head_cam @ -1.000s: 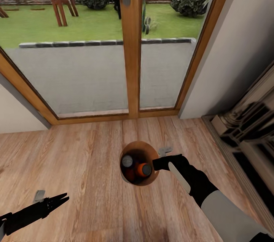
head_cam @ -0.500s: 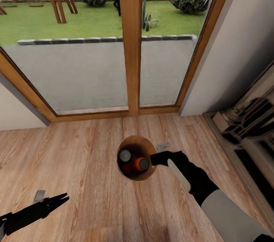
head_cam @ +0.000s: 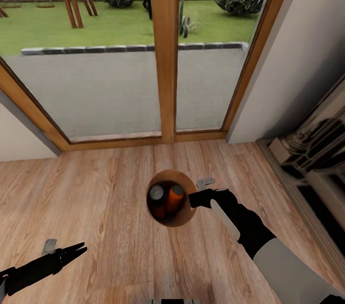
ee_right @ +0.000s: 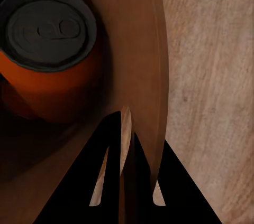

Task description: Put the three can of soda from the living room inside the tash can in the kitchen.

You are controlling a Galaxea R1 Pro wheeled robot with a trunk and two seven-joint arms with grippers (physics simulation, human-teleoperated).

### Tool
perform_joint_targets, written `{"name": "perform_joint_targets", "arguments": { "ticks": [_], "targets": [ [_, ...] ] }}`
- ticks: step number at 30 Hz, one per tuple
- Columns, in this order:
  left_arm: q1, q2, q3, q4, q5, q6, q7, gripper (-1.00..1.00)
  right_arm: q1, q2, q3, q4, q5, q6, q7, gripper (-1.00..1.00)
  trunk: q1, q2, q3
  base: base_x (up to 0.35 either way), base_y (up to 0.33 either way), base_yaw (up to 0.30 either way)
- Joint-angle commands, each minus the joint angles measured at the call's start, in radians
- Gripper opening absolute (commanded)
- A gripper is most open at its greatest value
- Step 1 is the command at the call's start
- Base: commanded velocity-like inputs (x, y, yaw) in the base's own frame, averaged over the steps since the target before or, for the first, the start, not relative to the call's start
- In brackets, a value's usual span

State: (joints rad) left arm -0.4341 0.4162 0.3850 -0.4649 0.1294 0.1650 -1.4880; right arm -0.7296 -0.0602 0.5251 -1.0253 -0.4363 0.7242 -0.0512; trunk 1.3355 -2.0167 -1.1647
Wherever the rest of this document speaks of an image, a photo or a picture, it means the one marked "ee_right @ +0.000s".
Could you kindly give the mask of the trash can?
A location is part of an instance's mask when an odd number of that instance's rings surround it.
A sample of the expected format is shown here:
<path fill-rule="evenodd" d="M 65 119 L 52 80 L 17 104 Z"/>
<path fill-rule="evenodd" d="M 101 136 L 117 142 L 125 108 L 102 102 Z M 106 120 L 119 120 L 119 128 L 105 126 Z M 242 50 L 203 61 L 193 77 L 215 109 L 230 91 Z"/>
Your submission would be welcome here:
<path fill-rule="evenodd" d="M 63 124 L 43 118 L 27 122 L 0 104 L 0 224 L 33 224 L 101 120 L 120 111 L 122 128 L 128 107 L 132 127 L 120 175 L 119 224 L 137 224 L 134 133 L 144 151 L 154 193 L 169 96 L 163 0 L 80 1 L 87 4 L 105 38 L 94 102 L 83 117 Z M 108 150 L 97 182 L 106 169 Z"/>

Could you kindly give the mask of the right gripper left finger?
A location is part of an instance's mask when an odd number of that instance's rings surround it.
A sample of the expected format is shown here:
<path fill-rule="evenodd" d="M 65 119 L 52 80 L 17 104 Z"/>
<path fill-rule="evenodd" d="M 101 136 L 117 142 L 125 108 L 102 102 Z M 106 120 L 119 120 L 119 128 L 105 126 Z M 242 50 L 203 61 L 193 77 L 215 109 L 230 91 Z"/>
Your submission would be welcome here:
<path fill-rule="evenodd" d="M 108 150 L 101 202 L 89 206 Z M 121 112 L 105 116 L 33 224 L 119 224 Z"/>

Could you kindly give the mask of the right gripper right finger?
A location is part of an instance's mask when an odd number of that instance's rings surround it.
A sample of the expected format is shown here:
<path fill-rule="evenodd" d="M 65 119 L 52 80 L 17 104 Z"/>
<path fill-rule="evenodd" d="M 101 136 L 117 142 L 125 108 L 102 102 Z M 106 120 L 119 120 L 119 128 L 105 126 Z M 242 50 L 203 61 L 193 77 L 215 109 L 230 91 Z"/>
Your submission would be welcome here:
<path fill-rule="evenodd" d="M 222 224 L 166 140 L 157 178 L 166 206 L 157 206 L 145 154 L 135 133 L 134 149 L 137 224 Z"/>

